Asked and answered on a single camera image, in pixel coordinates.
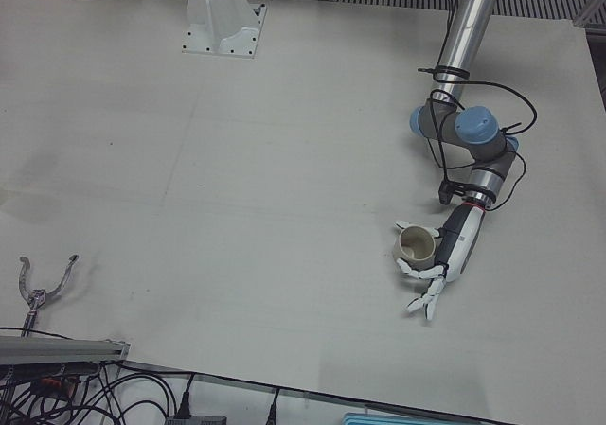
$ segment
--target blue joint cap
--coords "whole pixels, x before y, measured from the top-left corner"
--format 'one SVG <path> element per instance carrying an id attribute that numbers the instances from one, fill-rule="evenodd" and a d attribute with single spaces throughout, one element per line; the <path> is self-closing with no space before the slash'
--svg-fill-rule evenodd
<path id="1" fill-rule="evenodd" d="M 518 148 L 520 147 L 520 141 L 518 141 L 518 138 L 516 138 L 515 136 L 506 136 L 506 139 L 509 141 L 509 144 L 513 147 L 515 151 L 518 150 Z"/>
<path id="2" fill-rule="evenodd" d="M 461 141 L 481 145 L 492 141 L 499 133 L 499 123 L 488 108 L 474 106 L 462 111 L 454 122 L 454 130 Z"/>
<path id="3" fill-rule="evenodd" d="M 419 125 L 420 110 L 422 109 L 423 107 L 419 106 L 418 108 L 415 108 L 415 111 L 413 111 L 413 113 L 410 115 L 410 130 L 412 130 L 413 133 L 416 133 L 419 136 L 425 136 L 421 131 Z"/>

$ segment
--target robotic hand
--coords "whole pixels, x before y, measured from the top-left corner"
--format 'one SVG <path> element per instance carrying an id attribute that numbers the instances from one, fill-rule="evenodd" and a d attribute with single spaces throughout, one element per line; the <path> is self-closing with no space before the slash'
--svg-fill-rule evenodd
<path id="1" fill-rule="evenodd" d="M 417 271 L 402 258 L 396 261 L 403 273 L 413 278 L 431 280 L 427 292 L 408 304 L 406 308 L 408 312 L 412 313 L 425 307 L 427 320 L 431 321 L 434 318 L 437 299 L 446 283 L 458 279 L 465 269 L 477 241 L 484 214 L 485 209 L 480 205 L 465 202 L 454 210 L 441 228 L 430 230 L 432 236 L 441 239 L 434 256 L 433 267 Z M 405 229 L 408 225 L 397 222 L 396 226 Z"/>
<path id="2" fill-rule="evenodd" d="M 437 66 L 430 71 L 434 88 L 424 106 L 410 117 L 413 133 L 436 140 L 440 146 L 444 180 L 439 188 L 439 200 L 449 204 L 453 195 L 463 199 L 448 220 L 433 237 L 438 245 L 434 265 L 416 270 L 404 258 L 396 262 L 401 271 L 414 278 L 430 280 L 427 292 L 414 299 L 409 312 L 425 308 L 428 320 L 434 317 L 436 302 L 447 283 L 460 277 L 475 245 L 485 212 L 497 200 L 513 160 L 518 141 L 500 130 L 492 113 L 485 107 L 463 108 L 459 102 L 468 82 L 469 68 L 477 53 L 496 0 L 458 0 L 457 11 L 449 25 Z M 444 165 L 441 144 L 467 149 L 474 163 L 466 183 L 449 180 Z M 397 223 L 400 229 L 408 223 Z"/>

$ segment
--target black cable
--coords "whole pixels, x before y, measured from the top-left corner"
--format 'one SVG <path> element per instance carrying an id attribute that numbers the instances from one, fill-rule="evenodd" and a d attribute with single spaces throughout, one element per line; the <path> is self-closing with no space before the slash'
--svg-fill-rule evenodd
<path id="1" fill-rule="evenodd" d="M 515 132 L 510 132 L 508 129 L 512 129 L 513 127 L 517 127 L 519 125 L 521 125 L 520 123 L 516 123 L 513 124 L 509 127 L 505 127 L 504 129 L 502 129 L 503 133 L 506 134 L 510 134 L 510 135 L 515 135 L 515 134 L 521 134 L 526 132 L 527 130 L 529 130 L 537 121 L 538 118 L 538 113 L 536 108 L 534 107 L 534 105 L 532 104 L 532 102 L 526 98 L 523 94 L 521 94 L 520 92 L 516 91 L 515 89 L 506 86 L 505 84 L 501 84 L 498 82 L 492 82 L 492 81 L 483 81 L 483 80 L 441 80 L 440 78 L 437 77 L 438 73 L 442 73 L 439 72 L 440 69 L 440 62 L 442 60 L 442 55 L 444 54 L 444 48 L 446 47 L 446 44 L 448 42 L 448 38 L 450 37 L 450 32 L 451 32 L 451 26 L 453 23 L 453 19 L 455 17 L 455 12 L 456 12 L 456 8 L 458 7 L 458 0 L 454 0 L 454 2 L 452 0 L 447 0 L 448 5 L 449 5 L 449 16 L 446 22 L 446 34 L 444 35 L 444 40 L 442 42 L 442 47 L 440 48 L 440 52 L 438 55 L 438 59 L 437 59 L 437 65 L 436 67 L 434 67 L 433 69 L 420 69 L 419 71 L 423 71 L 423 72 L 427 72 L 427 73 L 431 73 L 432 74 L 432 78 L 435 82 L 438 82 L 440 84 L 470 84 L 470 85 L 484 85 L 484 86 L 490 86 L 490 87 L 496 87 L 502 90 L 505 90 L 507 92 L 512 93 L 514 96 L 516 96 L 517 98 L 519 98 L 521 101 L 523 101 L 528 108 L 530 109 L 530 111 L 532 112 L 532 120 L 526 125 L 526 127 L 524 127 L 521 130 L 515 131 Z"/>
<path id="2" fill-rule="evenodd" d="M 138 372 L 138 373 L 145 373 L 145 374 L 183 376 L 184 374 L 193 373 L 193 372 L 187 372 L 187 371 L 181 371 L 181 370 L 151 370 L 151 369 L 146 369 L 146 368 L 138 368 L 138 367 L 134 367 L 134 366 L 128 366 L 124 362 L 112 362 L 112 364 L 117 364 L 124 369 L 131 370 L 131 371 Z M 279 387 L 282 390 L 290 390 L 293 392 L 308 393 L 308 394 L 317 395 L 317 396 L 320 396 L 323 398 L 332 398 L 332 399 L 337 399 L 339 401 L 363 404 L 367 408 L 374 409 L 375 411 L 386 411 L 386 412 L 389 411 L 391 413 L 397 413 L 397 414 L 401 414 L 401 415 L 424 416 L 424 417 L 429 417 L 429 418 L 434 418 L 435 415 L 440 415 L 440 416 L 448 416 L 448 417 L 450 417 L 450 420 L 453 420 L 452 417 L 456 417 L 458 419 L 464 419 L 464 420 L 468 420 L 468 421 L 472 421 L 472 422 L 479 422 L 479 423 L 489 423 L 492 425 L 513 425 L 511 423 L 502 422 L 499 420 L 492 420 L 492 419 L 488 419 L 488 418 L 481 418 L 481 417 L 475 417 L 475 416 L 463 416 L 463 415 L 450 415 L 450 414 L 445 415 L 444 413 L 440 413 L 437 411 L 414 408 L 411 406 L 401 406 L 401 405 L 391 404 L 391 403 L 382 403 L 379 401 L 368 401 L 368 400 L 365 400 L 362 398 L 344 397 L 344 396 L 340 396 L 340 395 L 326 394 L 326 393 L 322 393 L 322 392 L 297 389 L 296 387 L 276 386 L 274 384 L 269 384 L 267 382 L 248 381 L 248 380 L 242 380 L 239 378 L 231 378 L 228 376 L 221 376 L 221 375 L 212 375 L 212 374 L 208 374 L 208 373 L 204 373 L 204 376 L 207 376 L 210 378 L 215 378 L 217 380 L 237 382 L 240 384 L 250 384 L 250 385 L 262 386 L 262 387 L 267 387 L 267 388 L 278 388 Z"/>
<path id="3" fill-rule="evenodd" d="M 109 362 L 108 364 L 117 365 L 125 370 L 130 370 L 135 373 L 144 373 L 147 375 L 173 375 L 173 376 L 184 376 L 184 375 L 196 375 L 195 371 L 181 371 L 181 370 L 150 370 L 148 368 L 139 368 L 137 366 L 129 366 L 123 361 Z"/>
<path id="4" fill-rule="evenodd" d="M 132 410 L 136 406 L 140 406 L 141 404 L 151 404 L 151 405 L 155 406 L 162 413 L 162 416 L 164 417 L 164 419 L 169 418 L 169 414 L 166 412 L 166 410 L 159 403 L 152 401 L 150 399 L 142 399 L 142 400 L 137 401 L 136 403 L 133 403 L 130 406 L 124 408 L 124 410 L 122 411 L 122 415 L 119 418 L 124 419 L 124 415 L 126 413 L 128 413 L 130 410 Z"/>
<path id="5" fill-rule="evenodd" d="M 105 381 L 106 381 L 106 382 L 107 382 L 107 384 L 109 385 L 109 383 L 110 383 L 110 377 L 109 377 L 109 375 L 107 374 L 107 368 L 105 367 L 105 365 L 103 365 L 103 366 L 101 367 L 101 371 L 103 371 L 103 374 L 105 375 Z M 119 413 L 119 416 L 118 416 L 118 417 L 122 417 L 122 416 L 124 416 L 124 414 L 122 414 L 122 408 L 120 407 L 120 403 L 118 402 L 118 400 L 117 400 L 117 398 L 116 398 L 116 395 L 114 394 L 114 389 L 108 389 L 108 390 L 109 390 L 109 393 L 110 393 L 110 395 L 111 395 L 111 398 L 109 398 L 107 395 L 106 395 L 105 397 L 107 398 L 107 406 L 108 406 L 108 408 L 109 408 L 109 410 L 110 410 L 110 413 L 112 413 L 112 414 L 114 413 L 114 412 L 112 411 L 112 399 L 113 399 L 113 400 L 114 400 L 114 403 L 116 404 L 117 411 L 118 411 L 118 413 Z"/>
<path id="6" fill-rule="evenodd" d="M 195 377 L 196 377 L 195 373 L 191 373 L 191 375 L 189 375 L 189 381 L 187 381 L 186 392 L 189 392 L 189 387 L 191 387 L 191 384 L 193 383 L 193 379 Z"/>
<path id="7" fill-rule="evenodd" d="M 267 421 L 265 425 L 277 425 L 277 396 L 280 394 L 280 388 L 276 388 L 276 393 L 274 394 L 274 401 L 272 402 L 272 406 L 269 408 L 269 414 L 267 415 Z"/>
<path id="8" fill-rule="evenodd" d="M 32 417 L 26 415 L 25 413 L 21 412 L 20 410 L 16 409 L 12 404 L 7 403 L 6 401 L 3 401 L 0 399 L 0 406 L 2 406 L 3 408 L 6 408 L 9 410 L 10 414 L 13 415 L 15 414 L 16 416 L 18 416 L 18 418 L 21 418 L 25 423 L 32 423 Z M 48 422 L 46 420 L 42 420 L 39 422 L 41 425 L 53 425 L 51 422 Z"/>
<path id="9" fill-rule="evenodd" d="M 534 105 L 532 104 L 532 102 L 526 98 L 523 94 L 521 94 L 520 92 L 516 91 L 515 89 L 506 86 L 504 84 L 498 83 L 498 82 L 492 82 L 492 81 L 485 81 L 485 80 L 443 80 L 441 79 L 438 75 L 439 74 L 444 74 L 444 75 L 448 75 L 449 74 L 449 70 L 440 65 L 441 60 L 442 60 L 442 56 L 444 53 L 444 49 L 446 44 L 448 43 L 448 39 L 450 37 L 450 33 L 451 33 L 451 27 L 452 27 L 452 23 L 453 20 L 455 18 L 455 12 L 456 12 L 456 8 L 458 6 L 458 0 L 447 0 L 448 5 L 449 5 L 449 13 L 448 13 L 448 18 L 447 18 L 447 22 L 446 22 L 446 34 L 444 36 L 444 39 L 442 41 L 442 46 L 440 48 L 440 52 L 438 55 L 438 60 L 437 60 L 437 65 L 436 67 L 434 67 L 433 69 L 420 69 L 419 71 L 422 72 L 428 72 L 432 74 L 432 78 L 435 82 L 437 83 L 441 83 L 441 84 L 471 84 L 471 85 L 485 85 L 485 86 L 490 86 L 490 87 L 496 87 L 502 90 L 505 90 L 507 92 L 512 93 L 514 96 L 518 97 L 521 101 L 523 101 L 528 108 L 530 109 L 530 111 L 532 112 L 532 120 L 526 124 L 525 127 L 523 127 L 520 130 L 517 131 L 512 131 L 511 129 L 513 129 L 514 127 L 517 127 L 519 125 L 522 125 L 521 123 L 516 123 L 514 125 L 505 127 L 503 129 L 501 129 L 501 132 L 503 134 L 508 134 L 508 135 L 515 135 L 515 134 L 521 134 L 524 133 L 526 131 L 528 131 L 530 128 L 532 128 L 534 126 L 534 124 L 537 121 L 538 118 L 538 113 L 536 108 L 534 107 Z M 439 168 L 442 169 L 442 173 L 443 173 L 443 181 L 442 184 L 446 187 L 447 193 L 446 194 L 450 194 L 450 196 L 452 196 L 453 194 L 459 195 L 459 196 L 463 196 L 464 195 L 464 190 L 465 187 L 468 186 L 466 184 L 463 183 L 459 183 L 459 182 L 454 182 L 451 181 L 450 178 L 448 177 L 448 171 L 452 170 L 452 169 L 462 169 L 462 168 L 468 168 L 471 167 L 473 165 L 473 163 L 470 163 L 468 165 L 461 165 L 458 167 L 448 167 L 447 163 L 446 163 L 446 155 L 444 153 L 444 148 L 443 148 L 443 144 L 442 144 L 442 129 L 443 129 L 443 125 L 444 122 L 446 121 L 446 118 L 452 113 L 449 112 L 447 113 L 444 117 L 442 117 L 442 120 L 439 123 L 439 126 L 437 124 L 437 117 L 436 117 L 436 110 L 434 108 L 434 94 L 436 93 L 441 93 L 446 95 L 451 102 L 455 103 L 458 107 L 460 107 L 462 110 L 464 110 L 465 108 L 463 107 L 463 105 L 461 105 L 461 103 L 458 101 L 457 98 L 455 98 L 452 94 L 440 90 L 440 89 L 433 89 L 430 93 L 430 97 L 429 97 L 429 107 L 430 107 L 430 113 L 431 113 L 431 117 L 432 117 L 432 122 L 434 125 L 434 129 L 436 131 L 436 138 L 437 138 L 437 146 L 439 149 L 439 154 L 440 154 L 440 158 L 441 158 L 441 164 L 440 162 L 437 160 L 436 157 L 436 152 L 434 150 L 434 146 L 432 145 L 431 141 L 429 140 L 429 138 L 427 138 L 427 143 L 429 145 L 430 151 L 432 153 L 432 156 L 434 158 L 434 161 L 436 162 L 437 166 Z M 516 156 L 520 157 L 520 160 L 523 162 L 524 165 L 524 171 L 521 174 L 521 176 L 516 180 L 516 182 L 514 183 L 509 195 L 506 197 L 506 199 L 499 205 L 497 205 L 496 207 L 494 207 L 491 210 L 497 210 L 499 208 L 501 208 L 505 203 L 507 203 L 509 201 L 509 199 L 511 198 L 513 191 L 515 190 L 516 186 L 518 185 L 518 183 L 522 180 L 522 178 L 525 176 L 526 174 L 526 161 L 524 160 L 524 158 L 522 158 L 522 156 L 515 152 Z M 440 200 L 442 201 L 443 197 L 442 197 L 442 186 L 440 186 Z"/>
<path id="10" fill-rule="evenodd" d="M 522 155 L 520 155 L 518 153 L 518 151 L 513 151 L 513 153 L 515 153 L 516 157 L 519 158 L 522 161 L 522 165 L 523 165 L 523 169 L 522 169 L 522 174 L 520 174 L 520 177 L 518 177 L 516 179 L 516 181 L 513 183 L 513 186 L 511 187 L 511 190 L 509 191 L 508 196 L 505 198 L 505 200 L 500 203 L 499 205 L 497 205 L 496 207 L 493 207 L 491 209 L 486 209 L 487 212 L 492 212 L 494 210 L 500 209 L 501 207 L 503 207 L 505 204 L 507 204 L 507 202 L 511 199 L 511 197 L 513 196 L 513 192 L 515 191 L 515 187 L 520 183 L 520 181 L 524 178 L 524 176 L 526 175 L 526 160 L 524 159 L 524 157 Z"/>
<path id="11" fill-rule="evenodd" d="M 56 337 L 56 338 L 63 338 L 64 340 L 72 340 L 71 338 L 61 335 L 59 333 L 43 332 L 41 330 L 33 330 L 33 329 L 28 329 L 28 328 L 14 328 L 14 327 L 9 327 L 9 326 L 1 326 L 0 330 L 19 330 L 20 332 L 27 330 L 29 333 L 39 333 L 40 335 L 46 335 L 47 337 Z"/>
<path id="12" fill-rule="evenodd" d="M 493 81 L 482 81 L 482 80 L 465 80 L 465 81 L 457 81 L 457 80 L 442 80 L 440 78 L 437 77 L 437 75 L 441 72 L 439 72 L 439 68 L 438 69 L 420 69 L 419 71 L 421 72 L 426 72 L 426 73 L 431 73 L 432 74 L 432 78 L 434 79 L 435 82 L 438 82 L 440 84 L 465 84 L 465 85 L 478 85 L 478 86 L 489 86 L 489 87 L 496 87 L 499 89 L 503 89 L 504 91 L 507 91 L 511 94 L 513 94 L 514 96 L 516 96 L 517 98 L 519 98 L 521 101 L 523 101 L 526 106 L 530 109 L 530 111 L 532 112 L 532 120 L 530 122 L 528 122 L 526 124 L 526 126 L 520 130 L 517 130 L 515 132 L 510 132 L 508 129 L 511 129 L 513 127 L 517 127 L 518 125 L 521 125 L 521 123 L 516 123 L 514 125 L 511 125 L 509 127 L 505 127 L 504 129 L 501 129 L 501 131 L 505 134 L 510 134 L 510 135 L 515 135 L 515 134 L 521 134 L 524 132 L 527 132 L 528 130 L 530 130 L 532 128 L 532 126 L 534 126 L 534 124 L 537 122 L 537 119 L 539 117 L 539 113 L 537 112 L 537 109 L 534 107 L 534 105 L 532 104 L 532 102 L 526 98 L 522 93 L 516 91 L 515 89 L 506 86 L 505 84 L 501 84 L 499 82 L 493 82 Z"/>
<path id="13" fill-rule="evenodd" d="M 40 419 L 46 418 L 47 416 L 55 415 L 58 412 L 69 412 L 69 411 L 87 411 L 88 413 L 97 412 L 97 413 L 103 414 L 104 416 L 110 418 L 112 420 L 112 422 L 114 422 L 114 425 L 121 425 L 116 416 L 108 413 L 104 409 L 98 408 L 97 406 L 86 406 L 86 405 L 65 406 L 65 407 L 56 409 L 55 411 L 49 411 L 48 413 L 40 414 L 39 416 L 30 417 L 29 420 L 36 422 Z"/>
<path id="14" fill-rule="evenodd" d="M 179 404 L 179 410 L 177 414 L 174 415 L 174 418 L 188 419 L 191 418 L 191 412 L 189 410 L 189 387 L 193 383 L 193 379 L 196 377 L 195 373 L 191 373 L 189 375 L 189 381 L 187 381 L 186 390 L 183 392 L 181 396 L 181 404 Z"/>
<path id="15" fill-rule="evenodd" d="M 155 377 L 153 375 L 149 375 L 149 374 L 132 374 L 132 375 L 127 375 L 127 376 L 119 378 L 119 379 L 117 379 L 115 381 L 112 381 L 106 388 L 107 389 L 113 389 L 113 388 L 118 387 L 120 384 L 122 384 L 122 383 L 124 383 L 126 381 L 140 380 L 140 379 L 145 379 L 145 380 L 148 380 L 148 381 L 153 381 L 154 383 L 156 383 L 157 385 L 159 385 L 160 388 L 162 388 L 162 391 L 163 391 L 164 396 L 165 396 L 165 400 L 167 402 L 167 410 L 169 412 L 170 412 L 170 400 L 169 400 L 169 394 L 170 394 L 170 398 L 172 399 L 174 410 L 175 411 L 177 410 L 176 399 L 174 397 L 174 393 L 170 389 L 170 386 L 162 378 L 158 378 L 158 377 Z M 89 400 L 87 400 L 83 404 L 85 404 L 85 405 L 96 405 L 96 404 L 98 404 L 104 398 L 103 395 L 104 395 L 104 391 L 99 391 L 99 392 L 95 393 Z M 78 423 L 81 424 L 84 421 L 84 419 L 86 418 L 87 415 L 88 414 L 86 414 L 80 420 L 80 422 L 78 422 Z"/>

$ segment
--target black power cord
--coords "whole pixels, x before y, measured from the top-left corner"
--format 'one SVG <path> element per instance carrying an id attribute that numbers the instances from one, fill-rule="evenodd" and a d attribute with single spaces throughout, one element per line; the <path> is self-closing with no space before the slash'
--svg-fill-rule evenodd
<path id="1" fill-rule="evenodd" d="M 56 338 L 63 338 L 64 340 L 72 340 L 71 338 L 61 335 L 59 333 L 42 332 L 41 330 L 34 330 L 34 329 L 29 329 L 29 328 L 14 328 L 14 327 L 10 327 L 10 326 L 1 326 L 0 330 L 18 330 L 20 332 L 27 330 L 29 333 L 37 333 L 39 335 L 46 335 L 47 337 L 56 337 Z"/>
<path id="2" fill-rule="evenodd" d="M 442 79 L 442 78 L 439 77 L 440 74 L 447 74 L 447 73 L 449 73 L 448 72 L 448 68 L 441 66 L 440 63 L 441 63 L 441 60 L 442 60 L 442 56 L 444 54 L 444 49 L 445 49 L 446 44 L 448 42 L 448 39 L 450 37 L 453 20 L 455 18 L 456 8 L 458 7 L 458 0 L 454 0 L 454 1 L 453 0 L 447 0 L 447 3 L 448 3 L 448 6 L 449 6 L 449 12 L 448 12 L 448 18 L 447 18 L 447 21 L 446 21 L 446 34 L 444 36 L 444 39 L 442 41 L 442 46 L 441 46 L 440 51 L 439 51 L 439 55 L 438 55 L 438 59 L 437 59 L 437 65 L 434 68 L 431 68 L 431 69 L 420 68 L 419 71 L 420 72 L 425 72 L 425 73 L 431 73 L 433 80 L 435 82 L 441 83 L 441 84 L 483 85 L 483 86 L 489 86 L 489 87 L 495 87 L 495 88 L 503 89 L 503 90 L 505 90 L 505 91 L 513 94 L 514 96 L 518 97 L 521 101 L 523 101 L 528 106 L 528 108 L 530 109 L 530 111 L 532 113 L 532 119 L 531 119 L 530 122 L 528 122 L 526 124 L 525 127 L 523 127 L 520 130 L 517 130 L 517 131 L 512 131 L 511 130 L 511 129 L 515 128 L 515 127 L 518 127 L 518 126 L 522 125 L 522 123 L 516 123 L 516 124 L 510 125 L 508 127 L 505 127 L 503 129 L 501 129 L 501 132 L 503 134 L 507 134 L 507 135 L 515 135 L 515 134 L 525 133 L 530 128 L 532 128 L 534 126 L 534 124 L 536 123 L 536 121 L 538 119 L 538 112 L 537 112 L 536 108 L 534 107 L 534 105 L 532 104 L 532 102 L 528 98 L 526 98 L 523 94 L 521 94 L 520 92 L 516 91 L 515 89 L 513 89 L 513 88 L 511 88 L 509 86 L 506 86 L 506 85 L 498 83 L 498 82 L 485 81 L 485 80 L 466 80 L 466 79 L 464 79 L 464 80 L 444 80 L 444 79 Z M 448 204 L 450 202 L 451 197 L 453 195 L 464 196 L 465 191 L 467 189 L 469 189 L 469 186 L 470 186 L 468 184 L 452 181 L 448 177 L 448 171 L 449 170 L 453 170 L 453 169 L 468 168 L 468 167 L 473 166 L 474 163 L 469 163 L 468 165 L 461 165 L 461 166 L 457 166 L 457 167 L 449 167 L 447 165 L 447 163 L 446 163 L 446 155 L 444 153 L 443 141 L 442 141 L 442 128 L 443 128 L 444 122 L 446 121 L 446 118 L 448 117 L 448 115 L 450 113 L 447 113 L 444 117 L 442 117 L 442 120 L 440 121 L 439 124 L 437 123 L 436 110 L 434 108 L 434 102 L 436 101 L 435 97 L 434 97 L 435 94 L 442 94 L 442 95 L 447 96 L 452 103 L 454 103 L 456 106 L 458 106 L 462 110 L 465 110 L 465 107 L 458 101 L 457 98 L 455 98 L 449 92 L 446 92 L 446 91 L 441 90 L 441 89 L 433 89 L 430 92 L 430 96 L 429 96 L 429 109 L 430 109 L 430 113 L 431 113 L 431 117 L 432 117 L 432 122 L 434 124 L 434 129 L 436 131 L 437 146 L 438 146 L 438 150 L 439 150 L 439 156 L 441 158 L 441 163 L 437 160 L 436 152 L 434 151 L 434 146 L 432 145 L 432 143 L 431 143 L 431 141 L 430 141 L 429 138 L 427 138 L 427 143 L 429 145 L 429 149 L 430 149 L 430 151 L 432 153 L 432 156 L 434 157 L 434 161 L 436 162 L 437 166 L 442 169 L 442 173 L 443 173 L 442 185 L 440 186 L 440 201 L 443 204 Z M 515 181 L 515 183 L 513 184 L 513 187 L 511 188 L 511 191 L 508 194 L 508 196 L 500 204 L 498 204 L 497 206 L 495 206 L 492 209 L 490 209 L 490 211 L 494 211 L 494 210 L 500 209 L 504 204 L 506 204 L 511 199 L 511 197 L 513 196 L 513 192 L 515 191 L 516 186 L 520 183 L 520 181 L 526 175 L 526 171 L 527 171 L 526 160 L 517 151 L 514 151 L 513 153 L 515 153 L 516 158 L 519 158 L 520 161 L 522 162 L 523 168 L 524 168 L 523 172 L 518 177 L 518 179 Z"/>
<path id="3" fill-rule="evenodd" d="M 265 425 L 277 425 L 277 396 L 280 394 L 280 388 L 276 388 L 276 393 L 274 394 L 274 401 L 272 402 L 272 406 L 269 408 L 269 415 L 267 416 L 267 422 Z"/>
<path id="4" fill-rule="evenodd" d="M 189 388 L 191 387 L 191 384 L 193 383 L 195 377 L 195 373 L 191 373 L 189 375 L 189 381 L 187 381 L 186 390 L 181 396 L 181 404 L 179 405 L 179 410 L 177 411 L 177 414 L 174 415 L 174 418 L 191 418 L 191 412 L 189 411 Z"/>

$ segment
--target cup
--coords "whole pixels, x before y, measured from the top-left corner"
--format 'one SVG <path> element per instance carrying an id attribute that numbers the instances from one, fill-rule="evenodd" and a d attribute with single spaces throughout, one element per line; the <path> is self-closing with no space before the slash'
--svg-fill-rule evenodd
<path id="1" fill-rule="evenodd" d="M 403 259 L 412 268 L 421 271 L 434 264 L 436 240 L 420 226 L 408 226 L 401 230 L 391 254 L 394 260 Z"/>

